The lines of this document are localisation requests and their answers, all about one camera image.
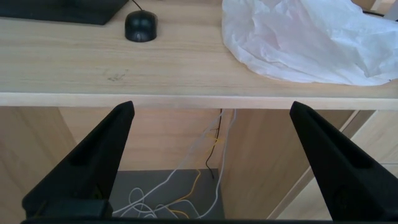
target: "yellow cable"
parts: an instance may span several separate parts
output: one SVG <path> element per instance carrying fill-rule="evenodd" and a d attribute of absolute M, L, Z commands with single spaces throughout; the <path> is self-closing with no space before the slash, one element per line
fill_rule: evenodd
<path fill-rule="evenodd" d="M 216 146 L 219 142 L 223 142 L 223 141 L 224 141 L 223 139 L 214 138 L 213 136 L 210 136 L 210 138 L 213 138 L 213 139 L 215 139 L 216 141 L 215 141 L 214 144 L 205 152 L 205 154 L 206 154 L 207 152 L 209 152 L 209 151 L 210 151 L 214 146 Z M 197 185 L 198 179 L 199 179 L 199 177 L 201 176 L 200 170 L 198 170 L 198 169 L 196 169 L 196 170 L 198 171 L 198 175 L 197 175 L 195 181 L 193 182 L 191 191 L 190 191 L 186 196 L 183 196 L 183 197 L 181 197 L 181 198 L 175 200 L 174 202 L 181 201 L 181 200 L 186 199 L 187 197 L 191 196 L 191 194 L 192 194 L 193 191 L 195 190 L 195 186 Z M 172 209 L 169 209 L 169 208 L 167 208 L 167 209 L 168 209 L 170 212 L 180 213 L 180 214 L 182 214 L 182 215 L 185 215 L 186 218 L 189 218 L 189 216 L 188 216 L 185 212 L 182 212 L 182 211 L 179 211 L 179 210 L 172 210 Z"/>
<path fill-rule="evenodd" d="M 169 209 L 169 208 L 167 208 L 167 209 L 169 210 L 169 212 L 179 213 L 179 214 L 185 215 L 186 218 L 189 218 L 189 216 L 185 212 L 178 211 L 178 210 L 172 210 L 172 209 Z"/>
<path fill-rule="evenodd" d="M 195 186 L 197 185 L 198 179 L 199 179 L 199 177 L 200 177 L 200 175 L 201 175 L 200 170 L 197 169 L 197 171 L 198 171 L 198 175 L 197 175 L 195 181 L 193 182 L 193 185 L 192 185 L 192 188 L 191 188 L 191 192 L 189 192 L 189 194 L 187 194 L 186 196 L 181 197 L 181 198 L 175 200 L 174 202 L 181 201 L 181 200 L 186 199 L 187 197 L 191 196 L 191 194 L 192 194 L 193 191 L 195 190 Z"/>

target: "wooden desk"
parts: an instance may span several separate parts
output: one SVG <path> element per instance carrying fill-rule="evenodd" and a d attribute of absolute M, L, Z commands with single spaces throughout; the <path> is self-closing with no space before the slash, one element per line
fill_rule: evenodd
<path fill-rule="evenodd" d="M 365 150 L 379 142 L 385 150 L 375 157 L 397 162 L 389 155 L 397 152 L 391 133 L 398 129 L 398 114 L 386 111 L 398 110 L 397 81 L 355 87 L 264 78 L 224 47 L 221 1 L 140 4 L 159 17 L 158 38 L 145 44 L 124 38 L 124 18 L 137 10 L 131 2 L 105 26 L 0 19 L 4 222 L 20 221 L 23 195 L 127 100 L 137 115 L 123 170 L 175 168 L 220 108 L 226 109 L 185 167 L 204 168 L 212 136 L 220 129 L 225 138 L 231 108 L 240 109 L 222 186 L 228 218 L 277 218 L 310 183 L 287 110 L 294 100 L 318 109 Z M 222 148 L 217 145 L 211 167 L 219 166 Z"/>

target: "mouse cable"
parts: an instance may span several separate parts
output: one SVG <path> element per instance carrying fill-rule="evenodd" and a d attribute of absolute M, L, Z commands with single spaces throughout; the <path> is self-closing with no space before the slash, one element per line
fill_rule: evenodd
<path fill-rule="evenodd" d="M 136 2 L 136 0 L 132 0 L 132 1 L 134 2 L 134 4 L 135 4 L 140 10 L 142 10 L 141 6 L 138 5 L 138 3 Z"/>
<path fill-rule="evenodd" d="M 222 119 L 222 116 L 220 116 L 220 121 L 219 121 L 219 123 L 218 123 L 216 139 L 218 139 L 218 136 L 220 135 L 221 119 Z M 216 144 L 214 144 L 213 149 L 211 150 L 210 155 L 209 155 L 209 157 L 207 157 L 207 160 L 206 160 L 207 169 L 209 169 L 209 171 L 210 171 L 210 173 L 211 173 L 211 178 L 213 178 L 213 179 L 214 179 L 213 171 L 210 169 L 210 167 L 209 167 L 209 165 L 208 165 L 207 163 L 208 163 L 210 157 L 213 155 L 213 152 L 214 152 L 214 148 L 215 148 L 215 147 L 216 147 Z"/>

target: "wood grain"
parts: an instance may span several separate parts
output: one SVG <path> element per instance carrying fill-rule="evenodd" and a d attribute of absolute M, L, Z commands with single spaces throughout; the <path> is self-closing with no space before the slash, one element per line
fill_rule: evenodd
<path fill-rule="evenodd" d="M 130 1 L 105 26 L 0 19 L 0 105 L 398 110 L 398 80 L 299 84 L 249 71 L 223 45 L 221 0 L 139 1 L 157 14 L 148 43 L 124 38 Z"/>
<path fill-rule="evenodd" d="M 76 142 L 80 142 L 111 108 L 60 108 L 60 111 Z M 219 114 L 220 109 L 136 108 L 119 170 L 175 169 L 187 154 L 189 147 Z M 205 161 L 215 142 L 218 124 L 217 121 L 209 135 L 188 158 L 184 169 L 206 168 Z M 218 167 L 222 145 L 215 149 L 209 160 L 211 168 Z"/>
<path fill-rule="evenodd" d="M 352 137 L 378 162 L 398 162 L 398 111 L 377 111 Z"/>
<path fill-rule="evenodd" d="M 0 107 L 0 120 L 0 223 L 19 223 L 23 196 L 76 142 L 57 108 Z"/>
<path fill-rule="evenodd" d="M 342 126 L 352 111 L 319 111 Z M 226 218 L 266 219 L 309 164 L 288 110 L 238 110 L 221 181 Z"/>
<path fill-rule="evenodd" d="M 398 177 L 398 165 L 384 165 Z M 312 179 L 296 199 L 279 215 L 282 220 L 331 220 L 317 181 Z"/>
<path fill-rule="evenodd" d="M 396 131 L 398 131 L 398 112 L 360 111 L 343 133 L 352 137 L 353 142 L 383 164 L 398 161 Z M 315 178 L 302 191 L 301 189 L 297 191 L 300 193 L 278 219 L 331 219 Z"/>
<path fill-rule="evenodd" d="M 352 0 L 353 3 L 361 6 L 361 8 L 370 10 L 376 3 L 376 0 Z"/>

